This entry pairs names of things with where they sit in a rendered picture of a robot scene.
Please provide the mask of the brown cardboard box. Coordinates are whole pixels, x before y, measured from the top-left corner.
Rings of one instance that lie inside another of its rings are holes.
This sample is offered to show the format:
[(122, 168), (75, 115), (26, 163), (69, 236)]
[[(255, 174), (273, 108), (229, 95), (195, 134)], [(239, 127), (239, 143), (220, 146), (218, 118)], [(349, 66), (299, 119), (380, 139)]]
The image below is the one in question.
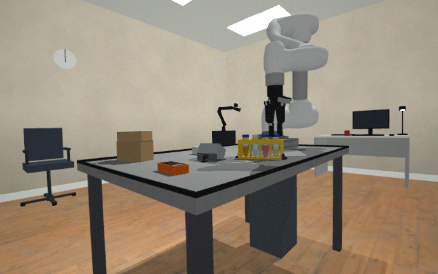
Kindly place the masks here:
[(117, 161), (144, 162), (152, 159), (152, 131), (117, 132)]

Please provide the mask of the yellow rack with four tubes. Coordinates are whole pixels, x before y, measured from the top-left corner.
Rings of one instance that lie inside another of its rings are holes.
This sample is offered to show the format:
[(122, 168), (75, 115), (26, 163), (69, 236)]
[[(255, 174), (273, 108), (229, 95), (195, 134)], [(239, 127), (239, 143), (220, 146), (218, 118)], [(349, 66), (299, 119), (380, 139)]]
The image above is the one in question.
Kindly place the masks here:
[[(243, 144), (249, 144), (249, 156), (243, 156)], [(252, 144), (259, 144), (259, 157), (252, 156)], [(262, 144), (269, 144), (269, 157), (262, 157)], [(280, 144), (280, 157), (272, 157), (272, 144)], [(257, 140), (256, 138), (252, 138), (252, 140), (248, 140), (246, 138), (242, 138), (242, 140), (238, 140), (238, 158), (242, 159), (274, 159), (281, 160), (281, 155), (283, 152), (283, 140), (277, 140), (277, 138), (273, 138), (272, 140), (267, 140), (267, 138), (262, 138), (262, 140)]]

